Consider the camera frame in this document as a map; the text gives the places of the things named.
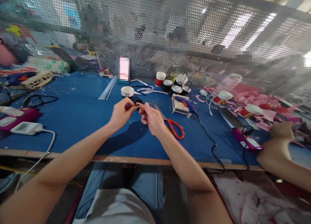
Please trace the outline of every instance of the white ribbon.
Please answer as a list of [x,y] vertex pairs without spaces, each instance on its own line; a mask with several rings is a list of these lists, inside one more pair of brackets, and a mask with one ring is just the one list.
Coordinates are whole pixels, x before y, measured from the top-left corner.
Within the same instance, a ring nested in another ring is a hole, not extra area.
[[[142,84],[144,84],[144,85],[149,86],[147,83],[142,82],[142,81],[139,80],[139,79],[134,79],[134,80],[131,80],[130,82],[136,82],[136,81],[138,81],[138,82],[140,82],[140,83],[142,83]],[[149,87],[140,88],[140,89],[137,90],[137,91],[140,91],[140,92],[142,92],[142,93],[144,93],[144,94],[149,94],[149,93],[152,93],[152,92],[156,92],[156,93],[162,93],[162,94],[166,94],[166,95],[167,95],[167,92],[155,91],[153,86],[150,86],[150,87],[152,87],[152,88],[149,88]],[[138,92],[136,92],[136,91],[134,91],[134,94],[136,94],[136,95],[141,95],[141,93],[138,93]]]

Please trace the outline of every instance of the red scissors handle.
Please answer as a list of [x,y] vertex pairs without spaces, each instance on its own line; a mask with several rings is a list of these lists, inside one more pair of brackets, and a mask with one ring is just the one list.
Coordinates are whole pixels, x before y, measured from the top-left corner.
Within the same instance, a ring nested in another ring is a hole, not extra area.
[[[177,124],[175,121],[171,119],[168,119],[167,122],[169,123],[169,126],[171,127],[171,130],[173,131],[173,134],[177,139],[181,140],[185,137],[184,129],[179,124]],[[181,137],[177,135],[172,123],[175,124],[181,130]]]

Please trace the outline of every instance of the scissors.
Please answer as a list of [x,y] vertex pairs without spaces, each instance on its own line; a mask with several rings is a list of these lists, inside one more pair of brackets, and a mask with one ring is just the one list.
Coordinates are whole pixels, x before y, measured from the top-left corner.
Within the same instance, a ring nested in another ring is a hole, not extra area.
[[[167,122],[169,123],[169,126],[171,127],[171,130],[173,131],[174,136],[175,136],[177,139],[182,140],[182,139],[185,137],[184,129],[183,129],[179,124],[177,124],[175,121],[172,121],[171,119],[167,119],[167,118],[163,115],[163,113],[161,112],[161,110],[159,109],[159,107],[158,107],[156,104],[154,104],[154,105],[155,105],[155,108],[160,112],[160,114],[161,114],[161,116],[162,116],[162,119],[163,119],[164,121],[167,121]],[[174,129],[174,127],[173,127],[172,124],[175,124],[175,125],[181,130],[181,137],[177,135],[177,133],[176,133],[176,131],[175,131],[175,129]]]

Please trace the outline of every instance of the yellow star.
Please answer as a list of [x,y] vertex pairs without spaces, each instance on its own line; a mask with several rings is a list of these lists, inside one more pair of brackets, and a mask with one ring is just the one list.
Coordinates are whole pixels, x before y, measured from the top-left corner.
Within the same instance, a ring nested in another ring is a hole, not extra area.
[[11,31],[13,32],[17,37],[20,37],[21,36],[21,33],[19,32],[20,31],[20,28],[16,25],[10,25],[11,28],[7,28],[6,30],[7,31]]

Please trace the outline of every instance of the blue table surface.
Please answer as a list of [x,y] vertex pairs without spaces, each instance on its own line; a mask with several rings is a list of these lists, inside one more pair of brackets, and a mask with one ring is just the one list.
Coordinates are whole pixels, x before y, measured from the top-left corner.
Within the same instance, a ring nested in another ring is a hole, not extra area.
[[[58,101],[49,103],[40,108],[42,116],[37,120],[46,129],[55,131],[57,136],[51,152],[61,153],[85,138],[92,132],[105,125],[111,117],[113,105],[122,99],[122,84],[116,83],[109,100],[99,100],[110,79],[100,77],[97,74],[74,72],[71,76],[54,78],[44,88],[36,91],[39,95],[51,95],[59,98]],[[217,110],[212,110],[213,116],[209,115],[206,103],[200,103],[196,99],[199,94],[193,89],[189,95],[198,104],[194,104],[198,115],[207,132],[216,141],[215,154],[223,163],[245,164],[243,148],[230,132],[230,127]],[[217,162],[211,153],[213,143],[204,133],[195,115],[189,119],[186,115],[172,114],[172,101],[168,95],[151,93],[134,95],[134,98],[142,99],[143,102],[157,104],[163,114],[179,123],[185,132],[185,138],[179,140],[182,146],[198,162]],[[17,101],[12,107],[21,107],[23,99]],[[269,133],[264,130],[254,132],[258,136],[259,143],[269,139]],[[33,136],[11,134],[1,140],[0,148],[8,147],[15,150],[46,151],[52,135],[41,132]],[[293,159],[300,164],[311,168],[311,151],[290,146]],[[98,150],[97,154],[109,156],[124,156],[149,159],[169,159],[160,142],[151,135],[147,126],[141,123],[141,117],[136,111],[127,124],[112,135]],[[258,165],[256,154],[246,152],[249,165]]]

